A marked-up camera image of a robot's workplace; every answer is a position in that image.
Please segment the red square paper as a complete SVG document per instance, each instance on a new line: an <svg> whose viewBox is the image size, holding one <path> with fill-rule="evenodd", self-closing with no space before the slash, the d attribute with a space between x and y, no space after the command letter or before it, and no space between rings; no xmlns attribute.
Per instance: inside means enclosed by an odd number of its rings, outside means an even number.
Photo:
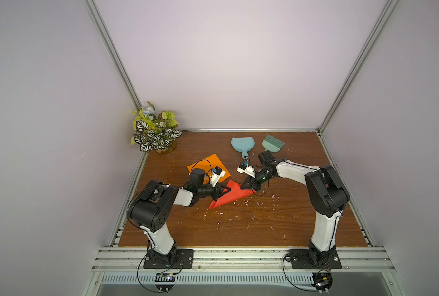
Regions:
<svg viewBox="0 0 439 296"><path fill-rule="evenodd" d="M248 197L254 194L254 191L249 189L241 189L239 183L229 180L227 187L230 188L229 192L224 191L224 195L218 200L213 201L209 209L218 208L231 202L235 202L243 197Z"/></svg>

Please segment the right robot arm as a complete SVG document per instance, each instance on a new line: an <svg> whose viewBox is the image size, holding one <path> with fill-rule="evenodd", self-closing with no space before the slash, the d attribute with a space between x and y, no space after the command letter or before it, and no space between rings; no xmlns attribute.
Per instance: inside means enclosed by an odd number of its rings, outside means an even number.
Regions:
<svg viewBox="0 0 439 296"><path fill-rule="evenodd" d="M308 166L276 159L268 150L258 158L262 165L259 170L248 162L238 166L239 173L247 174L241 189L259 191L263 183L274 177L290 179L306 185L310 202L316 211L314 232L308 249L290 249L285 260L291 262L294 269L341 269L336 233L350 195L334 167Z"/></svg>

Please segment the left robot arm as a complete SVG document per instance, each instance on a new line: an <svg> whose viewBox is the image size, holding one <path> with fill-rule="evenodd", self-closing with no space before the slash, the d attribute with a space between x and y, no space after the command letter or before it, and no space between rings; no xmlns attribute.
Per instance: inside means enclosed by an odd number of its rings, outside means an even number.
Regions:
<svg viewBox="0 0 439 296"><path fill-rule="evenodd" d="M144 231L149 240L145 268L172 268L179 264L182 255L177 252L167 219L175 205L193 207L200 199L210 197L217 201L231 191L219 180L226 174L216 167L208 183L204 182L206 171L195 168L189 173L189 181L183 187L176 187L159 180L151 180L132 201L126 218L130 224Z"/></svg>

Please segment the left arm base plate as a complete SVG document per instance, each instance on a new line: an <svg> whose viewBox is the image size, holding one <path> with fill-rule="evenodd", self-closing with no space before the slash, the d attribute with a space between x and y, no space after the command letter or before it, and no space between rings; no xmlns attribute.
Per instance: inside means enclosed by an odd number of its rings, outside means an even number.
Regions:
<svg viewBox="0 0 439 296"><path fill-rule="evenodd" d="M194 259L193 249L172 249L163 255L154 250L148 250L144 259L144 269L192 269Z"/></svg>

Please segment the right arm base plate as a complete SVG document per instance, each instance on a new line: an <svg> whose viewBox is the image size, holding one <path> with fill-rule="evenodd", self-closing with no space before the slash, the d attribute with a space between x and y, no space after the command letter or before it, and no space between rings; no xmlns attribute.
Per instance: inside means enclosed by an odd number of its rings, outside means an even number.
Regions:
<svg viewBox="0 0 439 296"><path fill-rule="evenodd" d="M290 249L286 255L294 270L341 269L342 264L335 249L315 252L310 249Z"/></svg>

